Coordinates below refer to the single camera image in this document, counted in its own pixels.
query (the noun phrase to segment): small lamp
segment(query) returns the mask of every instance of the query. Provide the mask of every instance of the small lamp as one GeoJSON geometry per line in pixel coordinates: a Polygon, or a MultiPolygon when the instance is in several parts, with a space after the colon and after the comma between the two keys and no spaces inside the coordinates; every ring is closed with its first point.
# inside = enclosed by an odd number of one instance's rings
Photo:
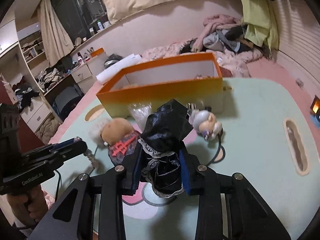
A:
{"type": "Polygon", "coordinates": [[[316,127],[320,128],[320,99],[315,96],[315,99],[311,105],[311,120],[316,125],[316,127]]]}

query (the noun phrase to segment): screw head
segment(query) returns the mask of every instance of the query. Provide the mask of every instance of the screw head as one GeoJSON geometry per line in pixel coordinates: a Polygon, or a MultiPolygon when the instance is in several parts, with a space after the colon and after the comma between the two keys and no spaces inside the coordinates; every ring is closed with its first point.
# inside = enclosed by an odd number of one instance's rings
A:
{"type": "Polygon", "coordinates": [[[205,166],[205,165],[199,165],[198,166],[198,170],[199,171],[206,171],[208,168],[207,168],[207,166],[205,166]]]}
{"type": "Polygon", "coordinates": [[[115,170],[116,171],[123,171],[124,170],[124,166],[118,165],[118,166],[115,167],[115,170]]]}
{"type": "Polygon", "coordinates": [[[78,179],[79,179],[79,180],[86,180],[87,178],[88,178],[88,175],[85,174],[85,173],[82,173],[82,174],[80,174],[80,175],[78,176],[78,179]]]}
{"type": "Polygon", "coordinates": [[[241,179],[243,179],[243,175],[241,173],[235,173],[235,178],[237,180],[241,180],[241,179]]]}

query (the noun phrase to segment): orange container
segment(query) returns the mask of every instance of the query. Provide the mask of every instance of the orange container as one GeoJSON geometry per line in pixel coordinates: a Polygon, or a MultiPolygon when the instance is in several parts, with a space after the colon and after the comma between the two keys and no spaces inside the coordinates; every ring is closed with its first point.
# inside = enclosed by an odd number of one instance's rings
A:
{"type": "Polygon", "coordinates": [[[90,53],[90,55],[91,55],[91,57],[95,57],[95,56],[100,55],[102,52],[104,52],[104,49],[100,48],[100,49],[97,49],[96,51],[90,53]]]}
{"type": "Polygon", "coordinates": [[[222,75],[212,53],[169,57],[119,71],[97,93],[112,118],[128,117],[128,105],[150,103],[153,111],[171,98],[222,112],[222,75]],[[196,79],[201,75],[207,78],[196,79]]]}

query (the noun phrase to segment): black satin dress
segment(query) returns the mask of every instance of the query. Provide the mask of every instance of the black satin dress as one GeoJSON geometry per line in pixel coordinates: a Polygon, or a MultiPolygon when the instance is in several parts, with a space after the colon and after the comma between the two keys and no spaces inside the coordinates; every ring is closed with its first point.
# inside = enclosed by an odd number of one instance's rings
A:
{"type": "Polygon", "coordinates": [[[155,163],[151,169],[149,167],[148,175],[152,178],[150,182],[158,196],[162,196],[158,192],[172,195],[182,188],[180,143],[193,129],[186,118],[187,111],[186,107],[171,99],[159,107],[156,113],[149,115],[140,136],[143,139],[141,144],[147,144],[143,167],[147,167],[152,160],[155,163]]]}

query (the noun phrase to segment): window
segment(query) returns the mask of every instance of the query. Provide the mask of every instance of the window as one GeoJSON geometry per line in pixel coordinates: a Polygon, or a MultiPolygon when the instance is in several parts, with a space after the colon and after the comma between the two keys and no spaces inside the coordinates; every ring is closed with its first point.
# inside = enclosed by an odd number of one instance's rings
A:
{"type": "Polygon", "coordinates": [[[107,10],[103,0],[77,0],[88,29],[95,27],[99,30],[98,21],[102,24],[108,21],[107,10]]]}
{"type": "Polygon", "coordinates": [[[98,21],[108,21],[103,0],[51,0],[51,5],[73,43],[78,37],[90,38],[92,27],[99,30],[98,21]]]}

